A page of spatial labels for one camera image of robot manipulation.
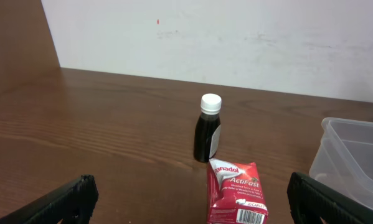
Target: translucent container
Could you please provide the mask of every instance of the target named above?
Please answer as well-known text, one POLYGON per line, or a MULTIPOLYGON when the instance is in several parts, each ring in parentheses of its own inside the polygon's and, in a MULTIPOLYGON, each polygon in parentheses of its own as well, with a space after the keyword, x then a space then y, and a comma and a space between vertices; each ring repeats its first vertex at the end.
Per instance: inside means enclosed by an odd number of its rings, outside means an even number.
POLYGON ((322 127, 309 176, 373 209, 373 123, 325 118, 322 127))

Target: brown wooden panel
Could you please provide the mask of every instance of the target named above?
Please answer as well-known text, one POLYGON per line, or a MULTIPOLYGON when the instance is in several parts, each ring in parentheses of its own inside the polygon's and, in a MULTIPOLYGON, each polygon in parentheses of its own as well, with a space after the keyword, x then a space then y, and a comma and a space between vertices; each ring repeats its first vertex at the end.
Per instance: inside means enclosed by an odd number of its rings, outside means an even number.
POLYGON ((39 0, 0 0, 0 94, 59 67, 39 0))
POLYGON ((0 97, 0 217, 81 174, 91 223, 205 223, 193 160, 204 93, 223 98, 217 158, 256 162, 269 224, 292 223, 286 188, 308 173, 328 116, 373 121, 373 103, 62 69, 0 97))

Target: white wall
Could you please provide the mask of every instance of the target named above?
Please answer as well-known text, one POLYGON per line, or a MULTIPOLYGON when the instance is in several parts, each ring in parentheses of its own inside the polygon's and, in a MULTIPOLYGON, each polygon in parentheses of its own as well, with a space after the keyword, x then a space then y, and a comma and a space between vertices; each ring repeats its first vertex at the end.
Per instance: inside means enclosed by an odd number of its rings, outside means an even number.
POLYGON ((62 67, 373 102, 373 0, 42 2, 62 67))

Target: dark plastic bottle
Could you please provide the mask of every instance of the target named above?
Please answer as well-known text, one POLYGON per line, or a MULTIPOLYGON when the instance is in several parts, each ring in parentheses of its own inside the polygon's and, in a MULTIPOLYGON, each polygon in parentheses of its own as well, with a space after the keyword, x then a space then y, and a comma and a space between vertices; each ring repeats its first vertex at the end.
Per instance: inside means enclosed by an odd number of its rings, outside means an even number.
POLYGON ((202 113, 194 132, 194 159, 208 162, 215 156, 219 143, 221 122, 219 110, 221 97, 215 94, 205 94, 201 100, 202 113))

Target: black object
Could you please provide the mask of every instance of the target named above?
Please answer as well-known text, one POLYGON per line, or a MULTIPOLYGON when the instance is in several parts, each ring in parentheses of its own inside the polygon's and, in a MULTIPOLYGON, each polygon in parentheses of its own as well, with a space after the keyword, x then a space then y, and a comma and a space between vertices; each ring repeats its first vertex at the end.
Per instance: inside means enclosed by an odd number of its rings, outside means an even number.
POLYGON ((299 172, 287 188, 295 224, 373 224, 373 210, 299 172))
POLYGON ((92 175, 83 175, 0 218, 0 224, 87 224, 98 200, 92 175))
POLYGON ((212 135, 220 125, 219 114, 209 115, 201 113, 196 124, 196 130, 194 131, 193 156, 195 160, 199 162, 208 162, 209 159, 214 156, 218 147, 218 141, 212 146, 212 135))

